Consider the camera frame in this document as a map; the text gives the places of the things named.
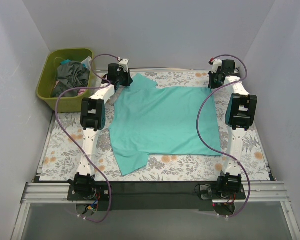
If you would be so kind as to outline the teal t shirt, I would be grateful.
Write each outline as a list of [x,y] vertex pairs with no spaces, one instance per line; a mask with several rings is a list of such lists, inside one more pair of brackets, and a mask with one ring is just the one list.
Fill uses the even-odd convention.
[[147,165],[150,155],[219,156],[214,98],[207,87],[171,86],[141,74],[114,103],[109,135],[122,175]]

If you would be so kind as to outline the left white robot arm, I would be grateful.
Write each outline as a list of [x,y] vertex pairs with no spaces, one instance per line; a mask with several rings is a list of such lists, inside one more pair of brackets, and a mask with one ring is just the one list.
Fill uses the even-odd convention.
[[106,125],[107,101],[116,93],[120,86],[128,87],[133,80],[128,67],[129,60],[122,59],[119,63],[108,65],[108,74],[98,89],[92,96],[84,98],[81,102],[80,124],[83,128],[83,150],[84,154],[80,158],[74,180],[69,180],[73,188],[72,194],[80,199],[94,199],[97,193],[95,174],[93,167],[87,160],[94,153],[95,144],[101,134],[101,130]]

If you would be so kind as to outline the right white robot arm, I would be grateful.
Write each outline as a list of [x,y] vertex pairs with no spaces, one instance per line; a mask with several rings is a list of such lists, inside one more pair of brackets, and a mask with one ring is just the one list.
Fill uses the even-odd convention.
[[228,129],[226,160],[216,182],[217,195],[222,199],[234,198],[244,190],[242,188],[242,167],[240,160],[244,137],[253,125],[258,98],[244,88],[234,60],[212,58],[208,87],[216,90],[225,86],[230,93],[230,100],[225,113]]

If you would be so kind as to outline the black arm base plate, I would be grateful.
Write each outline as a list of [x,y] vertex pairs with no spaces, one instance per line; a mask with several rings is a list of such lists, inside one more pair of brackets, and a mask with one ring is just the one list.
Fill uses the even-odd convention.
[[67,200],[99,211],[213,210],[213,201],[245,200],[247,191],[221,189],[215,181],[81,181],[69,179]]

